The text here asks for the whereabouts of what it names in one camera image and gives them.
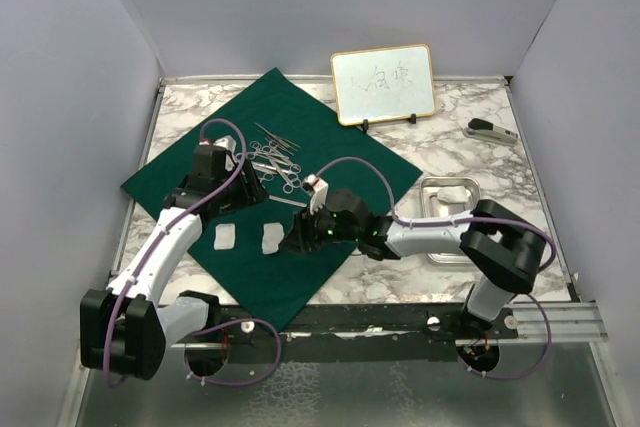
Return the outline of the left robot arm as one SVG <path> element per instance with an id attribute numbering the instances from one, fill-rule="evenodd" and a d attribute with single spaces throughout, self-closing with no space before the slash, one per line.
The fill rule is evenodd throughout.
<path id="1" fill-rule="evenodd" d="M 91 289 L 82 298 L 82 365 L 149 380 L 165 351 L 184 337 L 214 339 L 221 327 L 217 297 L 187 291 L 161 306 L 161 296 L 178 264 L 214 219 L 267 197 L 231 137 L 200 142 L 190 172 L 165 198 L 151 235 L 129 266 L 106 289 Z"/>

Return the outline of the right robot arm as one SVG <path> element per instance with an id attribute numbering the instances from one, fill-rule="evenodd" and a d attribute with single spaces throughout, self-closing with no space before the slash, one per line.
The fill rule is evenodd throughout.
<path id="1" fill-rule="evenodd" d="M 320 207 L 297 212 L 279 246 L 307 254 L 328 243 L 352 243 L 376 261 L 431 253 L 466 256 L 482 273 L 459 314 L 461 330 L 472 338 L 491 331 L 513 298 L 532 292 L 538 273 L 548 266 L 546 250 L 551 258 L 556 255 L 546 232 L 492 200 L 447 217 L 402 219 L 373 213 L 348 189 Z"/>

